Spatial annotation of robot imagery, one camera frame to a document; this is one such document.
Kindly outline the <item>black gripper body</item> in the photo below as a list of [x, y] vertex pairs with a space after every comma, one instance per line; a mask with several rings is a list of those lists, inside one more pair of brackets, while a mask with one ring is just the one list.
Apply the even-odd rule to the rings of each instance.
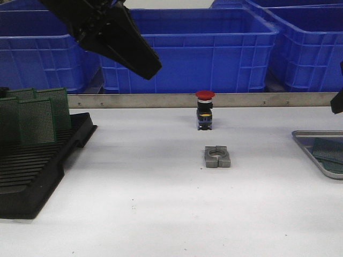
[[115, 11], [124, 9], [125, 1], [41, 1], [60, 21], [69, 34], [85, 50], [109, 58], [121, 55], [109, 43], [109, 33], [102, 29], [111, 24]]

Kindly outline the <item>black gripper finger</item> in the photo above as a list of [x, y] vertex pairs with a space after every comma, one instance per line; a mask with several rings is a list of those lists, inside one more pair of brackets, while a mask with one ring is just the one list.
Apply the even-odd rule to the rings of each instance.
[[339, 91], [337, 95], [330, 101], [331, 110], [334, 114], [343, 112], [343, 91]]
[[124, 5], [109, 8], [98, 40], [108, 50], [106, 57], [144, 79], [150, 80], [162, 68], [158, 54], [141, 36], [129, 9]]

